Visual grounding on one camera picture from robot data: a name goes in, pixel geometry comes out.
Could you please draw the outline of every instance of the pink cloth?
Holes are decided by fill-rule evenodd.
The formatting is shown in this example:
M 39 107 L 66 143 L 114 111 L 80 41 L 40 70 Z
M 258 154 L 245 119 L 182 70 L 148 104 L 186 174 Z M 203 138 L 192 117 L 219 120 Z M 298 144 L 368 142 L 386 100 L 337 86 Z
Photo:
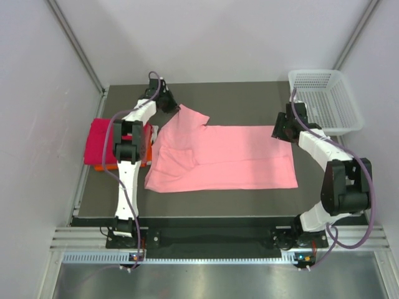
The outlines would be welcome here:
M 291 144 L 272 126 L 206 126 L 183 105 L 161 129 L 145 187 L 156 192 L 298 187 Z

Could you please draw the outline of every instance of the metal floor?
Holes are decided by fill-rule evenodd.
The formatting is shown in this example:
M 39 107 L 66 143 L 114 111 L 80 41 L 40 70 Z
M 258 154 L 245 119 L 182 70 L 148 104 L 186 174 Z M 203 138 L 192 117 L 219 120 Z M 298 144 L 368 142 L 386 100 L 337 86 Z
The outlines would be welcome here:
M 103 113 L 111 118 L 133 108 L 146 85 L 111 86 Z M 274 125 L 289 99 L 288 82 L 170 84 L 178 103 L 210 116 L 209 125 Z M 172 115 L 157 113 L 150 121 L 165 124 Z M 160 194 L 144 190 L 148 169 L 139 174 L 140 216 L 294 216 L 320 199 L 323 171 L 304 151 L 293 146 L 297 189 L 195 191 Z M 79 217 L 113 217 L 117 182 L 90 169 Z
M 372 252 L 334 252 L 314 271 L 292 265 L 63 264 L 53 299 L 66 298 L 388 298 Z

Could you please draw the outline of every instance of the metal plate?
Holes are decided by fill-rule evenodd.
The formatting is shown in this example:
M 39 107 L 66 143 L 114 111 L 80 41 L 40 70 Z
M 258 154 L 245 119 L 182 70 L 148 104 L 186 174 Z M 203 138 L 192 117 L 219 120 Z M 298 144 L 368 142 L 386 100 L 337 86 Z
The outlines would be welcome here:
M 291 265 L 142 265 L 131 274 L 63 264 L 54 299 L 388 298 L 371 252 L 333 253 L 314 271 Z

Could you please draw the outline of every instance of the cable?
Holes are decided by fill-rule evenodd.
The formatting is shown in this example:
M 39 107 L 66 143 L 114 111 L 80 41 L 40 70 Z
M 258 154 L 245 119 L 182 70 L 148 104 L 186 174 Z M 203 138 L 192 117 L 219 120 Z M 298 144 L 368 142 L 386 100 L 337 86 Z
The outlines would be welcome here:
M 316 246 L 316 241 L 312 240 L 312 253 L 316 257 L 317 254 L 317 246 Z
M 318 267 L 324 260 L 326 257 L 329 256 L 329 254 L 331 253 L 331 251 L 334 249 L 334 247 L 337 245 L 338 242 L 338 228 L 336 226 L 331 226 L 334 230 L 335 230 L 335 236 L 332 238 L 333 242 L 330 246 L 330 248 L 327 250 L 327 252 L 321 257 L 321 259 L 319 259 L 313 266 L 311 266 L 309 268 L 310 269 L 315 269 L 315 267 Z
M 366 166 L 364 165 L 363 161 L 360 159 L 360 157 L 357 154 L 355 154 L 350 149 L 340 145 L 339 143 L 336 143 L 336 142 L 332 141 L 331 139 L 325 139 L 322 136 L 318 135 L 317 133 L 314 133 L 311 129 L 309 129 L 303 123 L 303 121 L 299 118 L 298 113 L 297 113 L 297 111 L 295 109 L 295 105 L 294 105 L 294 102 L 295 102 L 294 99 L 295 99 L 296 93 L 297 93 L 297 89 L 295 87 L 292 90 L 292 93 L 291 93 L 291 107 L 292 107 L 292 112 L 293 112 L 293 114 L 295 116 L 295 119 L 298 121 L 298 123 L 301 125 L 301 127 L 303 127 L 303 129 L 305 131 L 309 132 L 311 135 L 315 136 L 316 138 L 324 139 L 325 142 L 330 143 L 331 145 L 334 145 L 334 146 L 342 149 L 343 151 L 345 151 L 348 154 L 351 154 L 353 156 L 353 158 L 356 160 L 356 162 L 359 164 L 360 168 L 362 169 L 362 171 L 363 171 L 363 173 L 364 173 L 364 175 L 366 177 L 367 183 L 368 183 L 368 185 L 370 187 L 370 201 L 371 201 L 370 211 L 371 211 L 371 213 L 370 213 L 370 220 L 368 222 L 368 227 L 367 227 L 366 233 L 364 234 L 364 236 L 356 244 L 353 244 L 353 245 L 345 245 L 345 244 L 339 242 L 338 240 L 336 240 L 337 244 L 340 245 L 341 247 L 345 248 L 345 249 L 356 249 L 356 248 L 360 247 L 361 245 L 363 245 L 366 242 L 366 240 L 370 237 L 370 234 L 372 233 L 373 226 L 374 226 L 376 199 L 375 199 L 375 189 L 374 189 L 374 185 L 373 185 L 373 181 L 372 181 L 371 175 L 368 173 Z M 326 226 L 326 230 L 327 230 L 327 233 L 330 235 L 330 237 L 333 240 L 335 240 L 335 237 L 332 235 L 330 227 L 328 225 Z
M 108 235 L 106 235 L 106 234 L 104 234 L 104 233 L 102 232 L 102 227 L 100 227 L 100 233 L 108 238 Z
M 135 224 L 136 224 L 137 239 L 138 239 L 138 242 L 137 242 L 137 257 L 138 257 L 138 258 L 136 259 L 136 261 L 135 261 L 135 263 L 134 263 L 134 265 L 133 265 L 133 267 L 132 267 L 131 270 L 133 270 L 133 269 L 135 269 L 135 268 L 137 267 L 138 262 L 139 262 L 139 259 L 140 259 L 140 243 L 141 243 L 141 242 L 140 242 L 140 240 L 141 240 L 140 225 L 139 225 L 139 223 L 138 223 L 137 215 L 136 215 L 136 213 L 135 213 L 135 211 L 134 211 L 134 209 L 133 209 L 133 206 L 132 206 L 132 204 L 131 204 L 130 201 L 129 201 L 129 196 L 128 196 L 127 191 L 126 191 L 126 186 L 125 186 L 125 184 L 119 179 L 118 176 L 114 175 L 113 173 L 111 173 L 111 172 L 107 169 L 107 167 L 106 167 L 106 165 L 105 165 L 105 157 L 106 157 L 106 155 L 107 155 L 108 139 L 109 139 L 109 137 L 110 137 L 110 132 L 111 132 L 111 128 L 112 128 L 113 122 L 114 122 L 119 116 L 126 115 L 126 114 L 129 114 L 129 113 L 131 113 L 131 112 L 134 112 L 134 111 L 137 111 L 137 110 L 143 108 L 146 104 L 148 104 L 148 103 L 150 103 L 151 101 L 153 101 L 153 100 L 159 95 L 159 92 L 160 92 L 160 90 L 161 90 L 161 78 L 160 78 L 160 76 L 159 76 L 156 72 L 151 71 L 150 73 L 148 73 L 148 78 L 149 78 L 149 79 L 151 79 L 151 74 L 154 74 L 154 75 L 157 77 L 157 79 L 158 79 L 158 87 L 157 87 L 155 93 L 153 94 L 153 96 L 152 96 L 151 98 L 149 98 L 147 101 L 145 101 L 145 102 L 144 102 L 143 104 L 141 104 L 139 107 L 135 107 L 135 108 L 133 108 L 133 109 L 131 109 L 131 110 L 119 111 L 118 113 L 116 113 L 116 114 L 111 118 L 110 123 L 109 123 L 108 128 L 107 128 L 107 132 L 106 132 L 106 134 L 105 134 L 105 141 L 104 141 L 104 146 L 103 146 L 103 150 L 102 150 L 102 163 L 101 163 L 101 164 L 102 164 L 102 167 L 103 167 L 104 171 L 105 171 L 107 174 L 109 174 L 111 177 L 113 177 L 113 178 L 114 178 L 116 181 L 118 181 L 118 183 L 122 186 L 123 192 L 125 193 L 125 198 L 126 198 L 127 204 L 128 204 L 128 206 L 129 206 L 130 210 L 132 211 L 133 219 L 134 219 Z M 119 268 L 119 265 L 107 265 L 107 266 L 104 266 L 104 267 L 102 267 L 102 268 L 96 270 L 95 272 L 91 273 L 91 274 L 88 275 L 87 277 L 85 277 L 85 278 L 84 278 L 81 282 L 79 282 L 74 288 L 67 288 L 67 287 L 65 286 L 64 278 L 62 279 L 62 284 L 63 284 L 64 289 L 66 290 L 66 292 L 72 293 L 72 292 L 74 292 L 75 290 L 77 290 L 78 288 L 80 288 L 83 284 L 85 284 L 85 283 L 86 283 L 88 280 L 90 280 L 92 277 L 94 277 L 94 276 L 96 276 L 98 273 L 100 273 L 102 270 L 106 270 L 106 269 L 110 269 L 110 268 L 117 268 L 117 267 Z

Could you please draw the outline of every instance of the wire mesh basket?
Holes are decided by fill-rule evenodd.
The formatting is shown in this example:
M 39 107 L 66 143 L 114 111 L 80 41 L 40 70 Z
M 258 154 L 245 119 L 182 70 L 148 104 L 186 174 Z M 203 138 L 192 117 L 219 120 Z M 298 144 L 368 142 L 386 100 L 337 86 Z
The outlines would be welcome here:
M 349 85 L 338 70 L 293 70 L 288 74 L 296 100 L 306 103 L 309 122 L 317 123 L 326 135 L 339 136 L 363 127 Z

